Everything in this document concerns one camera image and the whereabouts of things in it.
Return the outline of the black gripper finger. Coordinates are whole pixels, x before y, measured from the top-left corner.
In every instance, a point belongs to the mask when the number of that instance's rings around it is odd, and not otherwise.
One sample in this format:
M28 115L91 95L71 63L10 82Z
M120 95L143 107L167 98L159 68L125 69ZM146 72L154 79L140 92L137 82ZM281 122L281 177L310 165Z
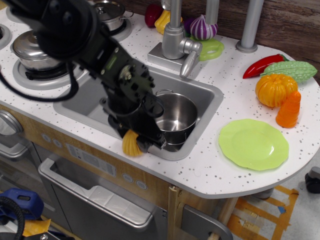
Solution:
M109 125L118 133L118 135L123 138L128 131L128 128L124 127L117 119L112 115L108 116Z
M138 137L136 138L136 143L137 143L139 149L143 153L147 153L148 149L153 145L153 143L148 138L146 138L142 135L138 135Z

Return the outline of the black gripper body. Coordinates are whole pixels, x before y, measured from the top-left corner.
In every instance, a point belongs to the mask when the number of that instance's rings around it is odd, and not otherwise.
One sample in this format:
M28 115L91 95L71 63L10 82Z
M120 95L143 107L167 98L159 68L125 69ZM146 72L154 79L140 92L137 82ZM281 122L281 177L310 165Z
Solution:
M107 97L100 100L103 110L118 120L128 130L148 138L154 146L163 149L166 145L164 133L156 124L156 118L164 111L154 111L163 106L153 93L154 83L122 82L115 88L102 84Z

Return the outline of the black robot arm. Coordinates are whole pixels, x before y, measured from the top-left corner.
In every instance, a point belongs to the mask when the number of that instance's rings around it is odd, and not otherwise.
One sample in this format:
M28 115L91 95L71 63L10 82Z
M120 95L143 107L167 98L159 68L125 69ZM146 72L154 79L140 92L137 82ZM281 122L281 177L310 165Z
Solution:
M76 63L101 80L107 94L103 108L121 136L128 130L137 133L143 152L150 146L165 146L164 134L156 124L163 112L154 111L163 103L153 94L153 77L111 36L88 1L8 0L6 4L15 17L31 27L40 49L66 64L70 91L51 98L51 102L69 100L78 92L72 67Z

